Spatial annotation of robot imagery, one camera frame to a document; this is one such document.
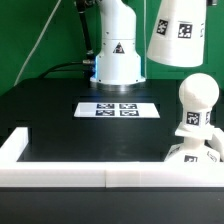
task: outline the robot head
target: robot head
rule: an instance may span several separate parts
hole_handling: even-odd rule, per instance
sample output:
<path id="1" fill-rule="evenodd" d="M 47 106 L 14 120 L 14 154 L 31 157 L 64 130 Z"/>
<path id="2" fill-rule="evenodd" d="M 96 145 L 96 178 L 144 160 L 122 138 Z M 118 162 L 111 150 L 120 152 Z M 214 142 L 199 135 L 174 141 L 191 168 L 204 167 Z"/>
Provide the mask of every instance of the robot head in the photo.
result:
<path id="1" fill-rule="evenodd" d="M 209 75 L 197 73 L 183 81 L 179 89 L 183 108 L 190 111 L 210 110 L 219 97 L 219 87 Z"/>

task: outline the green wall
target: green wall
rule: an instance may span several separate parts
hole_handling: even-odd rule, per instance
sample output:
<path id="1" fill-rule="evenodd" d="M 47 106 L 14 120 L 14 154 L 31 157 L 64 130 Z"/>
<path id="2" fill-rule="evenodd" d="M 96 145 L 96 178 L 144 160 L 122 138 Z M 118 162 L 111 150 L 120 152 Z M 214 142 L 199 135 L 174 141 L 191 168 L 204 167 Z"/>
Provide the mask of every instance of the green wall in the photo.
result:
<path id="1" fill-rule="evenodd" d="M 51 66 L 85 58 L 81 25 L 74 0 L 62 0 L 44 38 L 26 67 L 22 79 L 37 77 Z M 0 94 L 10 89 L 30 50 L 34 46 L 57 0 L 0 1 Z M 137 14 L 137 52 L 143 52 L 143 0 L 124 0 Z M 147 0 L 147 41 L 150 40 L 160 0 Z M 100 50 L 100 16 L 97 7 L 87 12 L 92 45 Z M 207 13 L 204 64 L 197 68 L 176 68 L 147 60 L 147 77 L 183 79 L 195 72 L 212 75 L 224 88 L 224 2 L 209 7 Z M 49 77 L 80 77 L 79 73 L 52 74 Z"/>

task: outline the black table surface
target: black table surface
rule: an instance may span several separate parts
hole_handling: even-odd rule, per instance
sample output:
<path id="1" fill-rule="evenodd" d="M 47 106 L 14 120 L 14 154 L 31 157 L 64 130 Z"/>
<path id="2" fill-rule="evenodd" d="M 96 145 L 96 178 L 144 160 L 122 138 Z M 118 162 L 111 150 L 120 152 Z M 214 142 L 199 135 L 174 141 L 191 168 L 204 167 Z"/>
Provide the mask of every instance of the black table surface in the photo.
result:
<path id="1" fill-rule="evenodd" d="M 28 79 L 0 97 L 0 143 L 29 127 L 19 162 L 161 162 L 182 119 L 179 80 L 127 93 L 79 79 Z M 154 103 L 159 119 L 75 118 L 78 102 Z M 211 124 L 224 127 L 223 91 Z M 224 223 L 222 188 L 1 188 L 1 223 Z"/>

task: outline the white border frame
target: white border frame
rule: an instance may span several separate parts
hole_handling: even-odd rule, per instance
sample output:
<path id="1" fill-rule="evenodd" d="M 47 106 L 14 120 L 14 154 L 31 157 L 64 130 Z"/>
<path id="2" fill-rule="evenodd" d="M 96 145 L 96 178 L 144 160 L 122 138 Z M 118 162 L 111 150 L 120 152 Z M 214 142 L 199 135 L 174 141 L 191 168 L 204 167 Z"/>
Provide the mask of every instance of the white border frame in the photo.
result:
<path id="1" fill-rule="evenodd" d="M 224 187 L 224 164 L 17 162 L 28 128 L 0 148 L 0 187 Z"/>

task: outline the yellow warning triangle sticker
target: yellow warning triangle sticker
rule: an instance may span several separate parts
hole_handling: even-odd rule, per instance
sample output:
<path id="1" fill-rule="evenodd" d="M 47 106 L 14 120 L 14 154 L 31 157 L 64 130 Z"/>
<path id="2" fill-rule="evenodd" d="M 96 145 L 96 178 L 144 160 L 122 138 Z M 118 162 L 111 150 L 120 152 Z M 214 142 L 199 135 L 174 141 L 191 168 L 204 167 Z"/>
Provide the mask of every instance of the yellow warning triangle sticker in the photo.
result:
<path id="1" fill-rule="evenodd" d="M 114 49 L 113 53 L 115 54 L 124 54 L 124 49 L 121 46 L 121 43 L 119 42 L 117 47 Z"/>

